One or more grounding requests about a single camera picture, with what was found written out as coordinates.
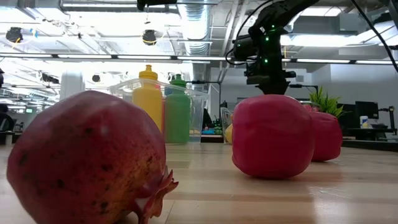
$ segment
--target clear plastic bin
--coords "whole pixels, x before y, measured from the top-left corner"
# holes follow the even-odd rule
[[[187,143],[200,143],[201,138],[201,130],[202,130],[202,120],[203,120],[203,110],[205,108],[206,100],[208,99],[208,94],[202,93],[195,90],[190,90],[186,88],[182,88],[176,85],[171,85],[167,83],[162,83],[155,80],[145,79],[145,78],[137,78],[129,81],[125,81],[119,83],[117,85],[111,86],[109,88],[112,95],[122,98],[128,102],[132,102],[132,94],[133,90],[136,88],[142,87],[145,83],[153,84],[157,88],[159,88],[163,95],[163,102],[166,99],[166,93],[170,92],[170,90],[180,90],[184,91],[184,93],[191,99],[190,103],[190,134],[189,141]]]
[[[221,108],[221,124],[223,125],[223,137],[224,137],[224,143],[226,144],[232,144],[231,139],[227,139],[227,136],[230,134],[227,134],[227,129],[230,128],[232,125],[232,111],[228,110],[227,108]]]

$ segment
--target red pomegranate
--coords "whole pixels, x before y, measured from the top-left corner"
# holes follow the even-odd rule
[[[327,113],[310,112],[315,131],[313,162],[336,159],[341,152],[343,134],[337,118]]]
[[[178,185],[165,157],[143,110],[85,91],[37,115],[9,156],[7,178],[38,224],[113,224],[130,212],[145,224]]]
[[[311,162],[311,116],[291,97],[245,99],[234,110],[233,126],[233,162],[247,175],[285,179],[299,175]]]

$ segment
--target potted plant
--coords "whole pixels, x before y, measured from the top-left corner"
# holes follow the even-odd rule
[[[318,92],[310,93],[310,101],[318,106],[319,112],[331,114],[336,118],[347,113],[346,111],[343,111],[343,106],[337,107],[337,103],[340,98],[341,97],[329,97],[328,93],[325,94],[323,92],[322,86]]]
[[[340,97],[329,97],[321,87],[310,94],[310,101],[317,104],[319,112],[311,111],[312,128],[315,132],[315,150],[312,161],[323,162],[340,155],[343,135],[338,118],[344,115],[343,107],[338,107]]]

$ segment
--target computer monitor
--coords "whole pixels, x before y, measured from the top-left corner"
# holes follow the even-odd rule
[[[295,99],[299,101],[310,101],[310,99],[308,98],[295,98]]]
[[[369,119],[379,119],[379,105],[375,102],[355,101],[356,115],[367,116]]]
[[[343,129],[359,128],[359,117],[356,115],[356,105],[351,104],[337,104],[337,107],[343,106],[343,111],[347,112],[338,118],[338,122]]]

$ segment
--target table surface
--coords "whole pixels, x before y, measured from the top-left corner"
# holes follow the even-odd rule
[[[347,131],[359,131],[359,132],[375,132],[375,133],[393,133],[394,131],[397,131],[396,129],[382,129],[382,128],[347,128],[345,129]]]
[[[34,224],[6,180],[10,150],[0,147],[0,223]],[[223,144],[169,146],[167,164],[180,185],[150,223],[398,223],[397,153],[343,148],[338,159],[280,181],[244,175],[231,155]],[[134,223],[134,214],[120,222]]]

